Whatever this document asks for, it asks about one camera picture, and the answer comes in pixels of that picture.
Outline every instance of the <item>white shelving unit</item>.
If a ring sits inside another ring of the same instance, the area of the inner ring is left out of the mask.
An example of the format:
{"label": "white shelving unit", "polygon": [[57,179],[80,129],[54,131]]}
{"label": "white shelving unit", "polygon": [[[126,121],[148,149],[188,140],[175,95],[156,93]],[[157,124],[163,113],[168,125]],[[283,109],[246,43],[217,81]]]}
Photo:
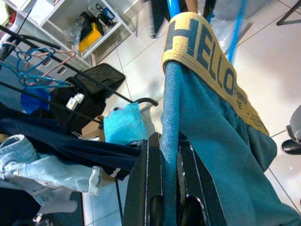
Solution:
{"label": "white shelving unit", "polygon": [[[25,17],[29,7],[32,7],[36,0],[4,0],[17,13]],[[105,35],[99,37],[86,50],[77,55],[77,61],[82,68],[88,68],[91,65],[87,62],[90,56],[105,40],[107,40],[118,28],[124,26],[131,34],[135,33],[128,26],[128,21],[116,10],[107,0],[99,0],[115,15],[116,24],[114,27],[105,30]],[[71,44],[67,41],[64,30],[70,19],[76,18],[83,11],[88,12],[87,0],[59,0],[56,5],[51,5],[47,0],[37,0],[36,5],[28,17],[28,22],[35,28],[33,35],[39,38],[47,38],[49,41],[56,42],[65,50],[71,50]]]}

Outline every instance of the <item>white tile floor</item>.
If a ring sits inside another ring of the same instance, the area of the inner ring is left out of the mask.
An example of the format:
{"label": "white tile floor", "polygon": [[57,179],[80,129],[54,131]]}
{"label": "white tile floor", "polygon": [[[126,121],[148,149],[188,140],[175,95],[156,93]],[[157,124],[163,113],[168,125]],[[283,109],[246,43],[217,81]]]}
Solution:
{"label": "white tile floor", "polygon": [[[278,146],[278,155],[265,172],[280,200],[301,212],[301,156],[290,156],[280,150],[288,139],[284,132],[294,110],[301,105],[301,22],[276,26],[280,17],[297,0],[275,0],[250,19],[253,26],[237,47],[234,67],[238,83],[248,94]],[[158,39],[148,35],[145,12],[138,20],[138,38],[129,36],[104,60],[123,72],[126,82],[119,92],[131,99],[151,97],[159,106],[144,105],[143,118],[148,132],[162,132],[160,117],[163,111],[164,75],[160,59],[165,44],[167,23]],[[301,20],[301,10],[288,21]],[[112,96],[104,115],[125,101]],[[127,180],[120,182],[124,205]],[[97,197],[84,196],[86,225],[120,226],[120,214],[115,185],[104,187]]]}

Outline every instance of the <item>black shoe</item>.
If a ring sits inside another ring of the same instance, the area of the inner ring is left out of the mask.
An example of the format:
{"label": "black shoe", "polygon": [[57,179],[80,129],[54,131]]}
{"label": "black shoe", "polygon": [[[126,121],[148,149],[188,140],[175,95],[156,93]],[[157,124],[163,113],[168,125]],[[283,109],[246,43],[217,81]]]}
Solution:
{"label": "black shoe", "polygon": [[281,147],[287,154],[301,154],[301,145],[293,140],[286,140],[282,143]]}

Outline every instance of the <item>light blue cloth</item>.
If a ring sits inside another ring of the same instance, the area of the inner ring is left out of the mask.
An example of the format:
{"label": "light blue cloth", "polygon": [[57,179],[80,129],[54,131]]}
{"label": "light blue cloth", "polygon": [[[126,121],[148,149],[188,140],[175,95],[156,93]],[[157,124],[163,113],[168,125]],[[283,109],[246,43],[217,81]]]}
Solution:
{"label": "light blue cloth", "polygon": [[111,111],[109,116],[103,119],[103,127],[105,141],[108,143],[127,145],[132,141],[148,139],[138,103]]}
{"label": "light blue cloth", "polygon": [[176,225],[180,131],[212,175],[227,226],[300,226],[300,215],[281,203],[263,174],[277,153],[273,140],[245,124],[226,101],[187,67],[170,61],[165,71],[161,140],[163,225]]}
{"label": "light blue cloth", "polygon": [[45,206],[62,188],[96,195],[101,172],[97,166],[89,168],[63,163],[54,155],[39,155],[24,135],[14,135],[0,145],[0,180],[21,187]]}

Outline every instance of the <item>gray object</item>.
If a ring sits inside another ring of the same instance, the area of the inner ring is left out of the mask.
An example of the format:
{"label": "gray object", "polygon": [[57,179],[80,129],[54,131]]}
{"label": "gray object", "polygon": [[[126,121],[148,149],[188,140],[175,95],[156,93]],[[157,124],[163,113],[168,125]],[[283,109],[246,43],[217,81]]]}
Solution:
{"label": "gray object", "polygon": [[293,113],[290,124],[286,126],[286,130],[293,141],[301,144],[301,105]]}

